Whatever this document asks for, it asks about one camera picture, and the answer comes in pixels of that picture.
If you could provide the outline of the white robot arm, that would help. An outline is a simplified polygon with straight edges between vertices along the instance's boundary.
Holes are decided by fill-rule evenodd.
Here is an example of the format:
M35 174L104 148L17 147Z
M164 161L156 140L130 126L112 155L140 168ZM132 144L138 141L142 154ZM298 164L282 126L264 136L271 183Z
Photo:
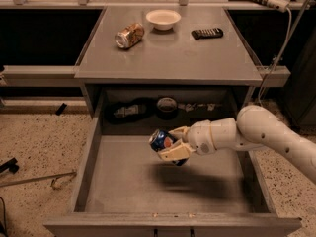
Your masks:
M268 147L277 152L316 184L316 144L292 131L261 106L249 105L237 119L204 120L170 131L176 138L158 152L163 161L188 159L192 154L208 155L223 149L257 150Z

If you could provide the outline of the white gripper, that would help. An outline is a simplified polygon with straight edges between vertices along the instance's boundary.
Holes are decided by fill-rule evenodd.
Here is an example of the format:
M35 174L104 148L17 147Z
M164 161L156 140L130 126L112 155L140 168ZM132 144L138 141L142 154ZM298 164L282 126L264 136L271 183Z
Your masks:
M179 161L188 159L195 152L198 155L216 152L209 120L199 121L191 127L181 126L169 131L178 141L158 152L163 161Z

